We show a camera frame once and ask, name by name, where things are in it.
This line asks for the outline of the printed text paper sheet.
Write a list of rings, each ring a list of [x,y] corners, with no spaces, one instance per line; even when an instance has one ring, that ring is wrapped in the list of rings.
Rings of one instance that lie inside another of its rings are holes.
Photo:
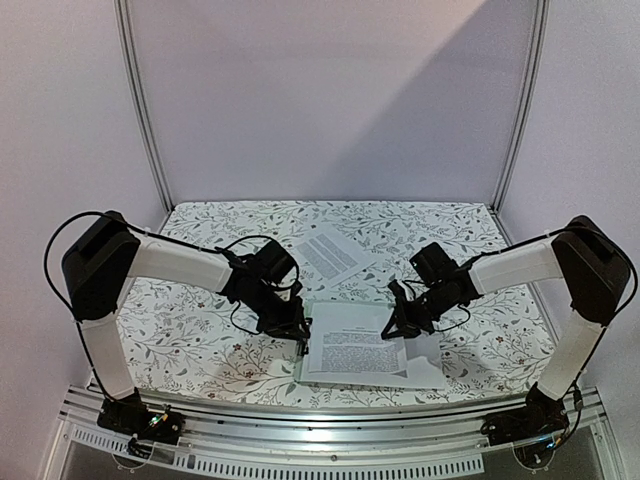
[[[337,286],[376,262],[375,256],[357,241],[326,223],[316,225],[296,240],[293,250],[327,287]]]

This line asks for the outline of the green clipboard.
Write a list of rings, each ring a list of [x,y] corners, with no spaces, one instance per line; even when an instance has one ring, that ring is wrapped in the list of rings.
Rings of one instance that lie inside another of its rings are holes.
[[[295,366],[293,371],[293,378],[295,382],[299,382],[301,379],[301,376],[304,371],[305,360],[306,360],[306,356],[304,358],[300,358],[296,355],[296,361],[295,361]]]

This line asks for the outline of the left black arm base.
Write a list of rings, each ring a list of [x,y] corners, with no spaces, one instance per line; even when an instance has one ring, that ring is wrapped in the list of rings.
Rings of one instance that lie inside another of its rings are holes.
[[[178,444],[184,423],[185,417],[170,406],[150,410],[137,389],[123,399],[105,399],[97,418],[100,428],[168,445]]]

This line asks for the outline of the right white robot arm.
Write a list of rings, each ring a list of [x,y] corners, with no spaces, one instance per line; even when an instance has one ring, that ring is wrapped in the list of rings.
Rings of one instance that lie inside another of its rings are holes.
[[[399,281],[390,282],[394,306],[381,331],[384,340],[432,334],[451,309],[507,288],[561,286],[566,318],[556,327],[555,349],[529,391],[532,402],[517,415],[517,427],[527,436],[539,435],[554,422],[552,402],[559,402],[580,378],[607,329],[639,289],[630,256],[587,215],[463,263],[432,242],[410,264],[425,290],[410,299]]]

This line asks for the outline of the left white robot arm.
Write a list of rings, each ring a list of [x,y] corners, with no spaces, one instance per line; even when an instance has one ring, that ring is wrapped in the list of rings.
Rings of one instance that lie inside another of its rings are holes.
[[[61,260],[66,289],[53,292],[70,311],[93,375],[112,401],[111,419],[126,433],[141,433],[149,423],[146,408],[129,397],[135,386],[117,327],[122,302],[136,279],[204,289],[249,308],[257,318],[257,334],[309,339],[300,268],[275,239],[263,236],[265,244],[257,252],[239,255],[231,245],[205,248],[144,230],[116,211],[81,212],[62,225],[87,217],[94,223]]]

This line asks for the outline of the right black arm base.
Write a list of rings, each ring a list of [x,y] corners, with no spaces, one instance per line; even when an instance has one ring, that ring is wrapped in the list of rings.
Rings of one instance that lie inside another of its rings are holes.
[[[564,405],[564,397],[568,393],[573,395],[577,412],[573,426],[570,426]],[[577,430],[582,408],[582,392],[576,381],[571,383],[559,399],[548,397],[540,390],[538,383],[535,383],[527,393],[522,407],[486,415],[480,433],[488,438],[491,445],[500,445],[533,437],[546,437],[562,431],[561,436],[552,440],[548,446],[548,449],[556,449],[566,443]]]

